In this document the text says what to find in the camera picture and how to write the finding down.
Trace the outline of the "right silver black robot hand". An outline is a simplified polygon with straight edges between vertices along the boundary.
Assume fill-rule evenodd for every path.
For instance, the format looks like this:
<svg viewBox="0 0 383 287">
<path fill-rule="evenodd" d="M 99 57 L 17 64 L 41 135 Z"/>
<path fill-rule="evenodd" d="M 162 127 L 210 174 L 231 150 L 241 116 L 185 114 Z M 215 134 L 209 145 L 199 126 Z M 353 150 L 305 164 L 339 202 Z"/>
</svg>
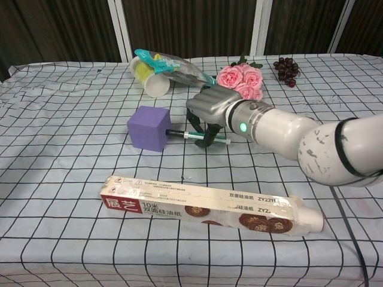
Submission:
<svg viewBox="0 0 383 287">
<path fill-rule="evenodd" d="M 187 100 L 186 118 L 195 131 L 204 133 L 203 139 L 195 144 L 200 148 L 209 147 L 218 132 L 226 127 L 226 111 L 228 107 L 241 100 L 241 95 L 223 86 L 204 86 L 193 98 Z"/>
</svg>

